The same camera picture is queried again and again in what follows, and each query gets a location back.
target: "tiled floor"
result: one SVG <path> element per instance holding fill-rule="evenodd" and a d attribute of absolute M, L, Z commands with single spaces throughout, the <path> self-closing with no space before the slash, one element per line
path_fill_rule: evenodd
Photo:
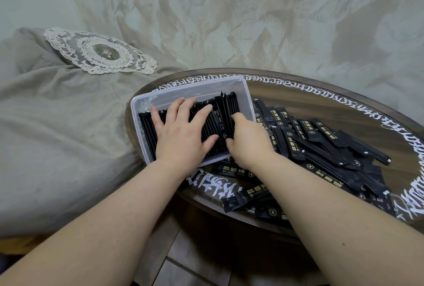
<path fill-rule="evenodd" d="M 327 284 L 303 246 L 217 219 L 177 197 L 152 232 L 134 281 L 140 286 Z"/>

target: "plastic box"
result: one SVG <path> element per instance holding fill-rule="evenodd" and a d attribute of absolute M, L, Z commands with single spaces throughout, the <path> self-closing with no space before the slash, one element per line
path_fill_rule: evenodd
<path fill-rule="evenodd" d="M 185 98 L 196 97 L 198 101 L 205 101 L 220 95 L 221 92 L 226 94 L 235 92 L 240 112 L 243 113 L 246 119 L 256 120 L 249 89 L 242 76 L 228 76 L 216 80 L 200 81 L 135 96 L 131 100 L 131 111 L 146 164 L 153 162 L 153 158 L 149 151 L 138 113 L 150 112 L 151 105 L 157 107 L 158 110 L 167 109 L 173 101 L 182 96 Z M 213 157 L 206 157 L 200 166 L 226 159 L 229 156 L 229 153 L 221 153 Z"/>

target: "forearm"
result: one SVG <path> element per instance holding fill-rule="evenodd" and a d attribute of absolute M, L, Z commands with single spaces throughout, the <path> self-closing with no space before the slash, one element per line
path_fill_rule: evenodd
<path fill-rule="evenodd" d="M 0 285 L 129 285 L 182 178 L 153 162 L 0 276 Z"/>
<path fill-rule="evenodd" d="M 254 172 L 331 285 L 418 285 L 424 280 L 420 233 L 277 154 Z"/>

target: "lace doily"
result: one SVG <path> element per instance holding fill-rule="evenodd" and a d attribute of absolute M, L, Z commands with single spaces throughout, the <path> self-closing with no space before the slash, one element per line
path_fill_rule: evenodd
<path fill-rule="evenodd" d="M 152 74 L 157 62 L 119 39 L 54 27 L 44 33 L 62 56 L 89 74 L 139 72 Z"/>

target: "gray fabric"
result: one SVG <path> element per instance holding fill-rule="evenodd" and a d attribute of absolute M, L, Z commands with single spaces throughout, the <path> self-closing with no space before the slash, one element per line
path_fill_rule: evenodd
<path fill-rule="evenodd" d="M 140 157 L 124 111 L 141 87 L 183 70 L 160 51 L 156 73 L 89 75 L 43 29 L 0 44 L 0 237 L 58 230 L 131 178 Z"/>

